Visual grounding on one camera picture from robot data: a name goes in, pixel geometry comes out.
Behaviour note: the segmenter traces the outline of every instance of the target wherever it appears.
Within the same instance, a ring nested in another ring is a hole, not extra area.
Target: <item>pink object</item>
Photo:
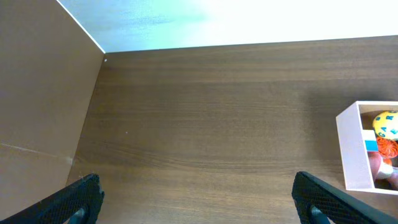
[[[383,162],[383,157],[378,152],[369,152],[369,164],[373,181],[387,179],[394,190],[398,190],[398,167],[392,167],[391,161]]]
[[[390,182],[392,189],[398,190],[398,169],[396,167],[394,167],[392,175],[387,180]]]

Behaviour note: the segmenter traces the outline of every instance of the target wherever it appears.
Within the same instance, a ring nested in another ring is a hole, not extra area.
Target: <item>scratch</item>
[[[32,153],[36,153],[36,154],[40,154],[40,155],[44,155],[44,156],[50,156],[50,157],[59,159],[58,156],[51,155],[51,154],[48,154],[48,153],[45,153],[45,152],[38,152],[38,151],[35,151],[35,150],[26,149],[26,148],[18,147],[18,146],[12,146],[12,145],[8,145],[8,144],[4,144],[4,143],[0,143],[0,145],[2,145],[2,146],[7,146],[7,147],[11,147],[11,148],[14,148],[14,149],[18,149],[18,150],[21,150],[21,151],[24,151],[24,152],[32,152]],[[72,165],[72,163],[73,163],[73,158],[66,157],[65,160],[66,160],[66,162],[67,162],[68,164],[71,164],[71,165]]]

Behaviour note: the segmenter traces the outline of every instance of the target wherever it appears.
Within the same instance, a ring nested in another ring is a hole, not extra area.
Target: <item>orange toy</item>
[[[391,159],[398,156],[398,143],[382,137],[377,137],[377,146],[381,156],[385,159]]]

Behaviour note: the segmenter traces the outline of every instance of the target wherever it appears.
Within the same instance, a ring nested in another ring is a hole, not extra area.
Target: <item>white wall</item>
[[[106,52],[398,34],[395,0],[60,1]]]

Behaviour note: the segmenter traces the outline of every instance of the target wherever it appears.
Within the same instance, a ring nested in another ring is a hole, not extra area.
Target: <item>brown wood grain surface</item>
[[[99,174],[99,223],[298,223],[296,172],[344,189],[336,115],[398,99],[397,37],[106,58],[69,176]]]

